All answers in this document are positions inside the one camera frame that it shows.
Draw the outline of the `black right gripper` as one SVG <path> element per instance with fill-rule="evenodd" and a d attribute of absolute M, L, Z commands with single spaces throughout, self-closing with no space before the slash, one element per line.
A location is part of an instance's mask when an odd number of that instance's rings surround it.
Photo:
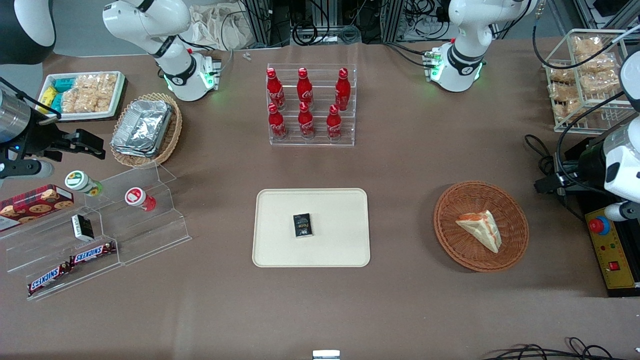
<path fill-rule="evenodd" d="M 84 129 L 73 132 L 60 130 L 57 126 L 34 126 L 29 133 L 29 155 L 61 162 L 62 152 L 91 155 L 104 160 L 104 141 Z"/>

